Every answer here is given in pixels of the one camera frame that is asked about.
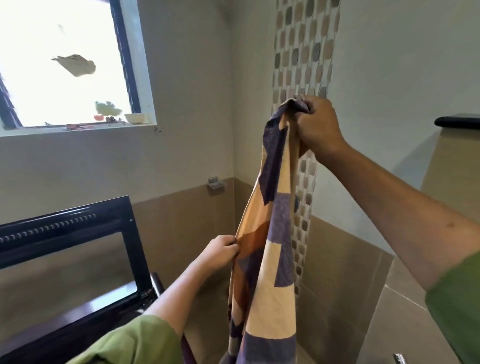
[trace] metal faucet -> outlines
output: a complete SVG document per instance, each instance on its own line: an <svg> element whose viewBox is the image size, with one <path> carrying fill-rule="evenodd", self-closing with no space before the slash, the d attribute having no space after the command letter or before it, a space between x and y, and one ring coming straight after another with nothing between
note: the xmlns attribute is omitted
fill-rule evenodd
<svg viewBox="0 0 480 364"><path fill-rule="evenodd" d="M408 364L407 360L404 358L404 356L400 353L395 353L393 354L393 359L395 360L396 364Z"/></svg>

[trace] sleeve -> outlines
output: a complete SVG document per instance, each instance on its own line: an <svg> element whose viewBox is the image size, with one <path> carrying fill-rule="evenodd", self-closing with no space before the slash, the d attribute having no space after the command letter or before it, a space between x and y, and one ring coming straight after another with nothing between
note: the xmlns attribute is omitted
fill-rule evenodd
<svg viewBox="0 0 480 364"><path fill-rule="evenodd" d="M480 363L480 252L447 272L425 302L462 363Z"/></svg>
<svg viewBox="0 0 480 364"><path fill-rule="evenodd" d="M180 338L164 320L141 315L117 328L67 364L182 364Z"/></svg>

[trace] person's left hand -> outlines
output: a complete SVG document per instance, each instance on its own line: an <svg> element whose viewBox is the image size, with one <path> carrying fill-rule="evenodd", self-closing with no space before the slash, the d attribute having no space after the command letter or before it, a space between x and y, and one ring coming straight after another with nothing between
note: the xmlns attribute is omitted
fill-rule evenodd
<svg viewBox="0 0 480 364"><path fill-rule="evenodd" d="M197 261L213 273L230 263L238 254L240 247L233 235L218 235L205 247Z"/></svg>

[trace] forearm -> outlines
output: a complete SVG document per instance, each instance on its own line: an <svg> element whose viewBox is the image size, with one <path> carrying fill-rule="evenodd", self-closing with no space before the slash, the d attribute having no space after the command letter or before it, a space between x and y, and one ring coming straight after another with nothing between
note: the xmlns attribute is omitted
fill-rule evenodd
<svg viewBox="0 0 480 364"><path fill-rule="evenodd" d="M210 275L209 269L199 259L193 261L182 275L145 311L156 315L181 336L185 329L193 299Z"/></svg>
<svg viewBox="0 0 480 364"><path fill-rule="evenodd" d="M325 161L420 285L480 250L480 227L345 145Z"/></svg>

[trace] bright window pane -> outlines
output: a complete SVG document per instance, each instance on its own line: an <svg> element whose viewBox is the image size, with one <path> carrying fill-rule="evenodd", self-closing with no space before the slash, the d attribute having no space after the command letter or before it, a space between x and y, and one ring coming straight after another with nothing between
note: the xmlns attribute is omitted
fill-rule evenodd
<svg viewBox="0 0 480 364"><path fill-rule="evenodd" d="M117 118L131 112L108 1L0 0L0 34L0 74L23 126L97 122L97 101ZM95 72L75 77L52 60L73 54Z"/></svg>

